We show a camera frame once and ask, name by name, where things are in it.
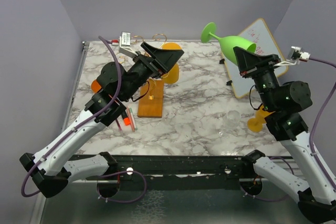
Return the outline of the clear wine glass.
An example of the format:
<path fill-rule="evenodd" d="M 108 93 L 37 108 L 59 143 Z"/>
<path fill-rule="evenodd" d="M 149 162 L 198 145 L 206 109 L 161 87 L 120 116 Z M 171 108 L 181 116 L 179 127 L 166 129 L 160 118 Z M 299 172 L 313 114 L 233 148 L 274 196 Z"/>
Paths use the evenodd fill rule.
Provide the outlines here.
<path fill-rule="evenodd" d="M 225 136 L 235 130 L 241 121 L 241 114 L 236 110 L 228 111 L 219 121 L 218 134 Z"/>

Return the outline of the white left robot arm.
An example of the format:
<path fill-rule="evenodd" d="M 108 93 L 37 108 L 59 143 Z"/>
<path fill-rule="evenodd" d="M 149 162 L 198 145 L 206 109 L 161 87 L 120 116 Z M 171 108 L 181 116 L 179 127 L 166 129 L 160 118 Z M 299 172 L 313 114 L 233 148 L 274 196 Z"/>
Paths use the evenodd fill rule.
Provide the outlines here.
<path fill-rule="evenodd" d="M 27 171 L 21 188 L 22 196 L 33 196 L 25 192 L 29 178 L 46 198 L 59 194 L 69 183 L 77 180 L 112 178 L 117 162 L 109 153 L 101 152 L 76 161 L 72 161 L 71 157 L 84 143 L 126 111 L 124 102 L 129 101 L 149 78 L 160 78 L 168 73 L 184 53 L 182 49 L 159 49 L 143 42 L 141 47 L 149 56 L 136 52 L 133 66 L 125 70 L 108 42 L 104 40 L 103 43 L 113 61 L 107 63 L 97 77 L 100 85 L 98 92 L 86 103 L 73 123 L 50 144 L 34 154 L 25 153 L 20 157 L 19 161 Z"/>

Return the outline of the green plastic wine glass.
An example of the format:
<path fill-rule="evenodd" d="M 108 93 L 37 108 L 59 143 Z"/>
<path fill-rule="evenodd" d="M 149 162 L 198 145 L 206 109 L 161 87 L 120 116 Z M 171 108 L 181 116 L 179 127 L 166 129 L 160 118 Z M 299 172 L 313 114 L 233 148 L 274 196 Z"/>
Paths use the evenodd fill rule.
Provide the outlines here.
<path fill-rule="evenodd" d="M 234 47 L 240 47 L 252 53 L 254 53 L 256 50 L 256 44 L 243 37 L 239 36 L 218 37 L 217 35 L 215 35 L 215 32 L 216 32 L 216 24 L 214 22 L 208 23 L 201 33 L 201 42 L 207 43 L 212 38 L 218 40 L 223 55 L 236 66 L 237 66 L 237 59 L 234 53 Z"/>

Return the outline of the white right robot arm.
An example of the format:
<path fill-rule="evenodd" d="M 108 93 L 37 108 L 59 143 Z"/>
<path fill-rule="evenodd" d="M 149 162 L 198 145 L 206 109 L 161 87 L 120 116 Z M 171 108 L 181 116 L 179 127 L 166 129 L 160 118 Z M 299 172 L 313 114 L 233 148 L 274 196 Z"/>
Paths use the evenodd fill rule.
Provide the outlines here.
<path fill-rule="evenodd" d="M 290 153 L 304 178 L 276 165 L 259 150 L 245 155 L 241 171 L 246 177 L 266 178 L 289 195 L 300 212 L 312 223 L 335 220 L 335 175 L 311 140 L 312 130 L 300 112 L 312 106 L 309 85 L 292 81 L 280 85 L 275 69 L 281 63 L 277 55 L 259 56 L 241 47 L 233 48 L 236 65 L 243 78 L 253 79 L 260 95 L 269 132 Z"/>

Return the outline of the yellow plastic wine glass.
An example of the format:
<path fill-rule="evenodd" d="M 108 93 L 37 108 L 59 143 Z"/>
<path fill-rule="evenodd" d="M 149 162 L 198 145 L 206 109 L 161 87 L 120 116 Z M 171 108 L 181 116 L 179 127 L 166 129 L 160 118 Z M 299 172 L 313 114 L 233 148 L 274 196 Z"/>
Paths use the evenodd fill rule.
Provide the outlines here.
<path fill-rule="evenodd" d="M 163 44 L 162 49 L 172 49 L 172 50 L 181 50 L 181 46 L 178 45 L 175 42 L 167 42 Z M 170 70 L 168 73 L 164 74 L 161 79 L 163 80 L 164 83 L 166 84 L 174 84 L 178 81 L 180 76 L 180 69 L 179 65 L 176 61 L 172 61 L 170 65 Z"/>

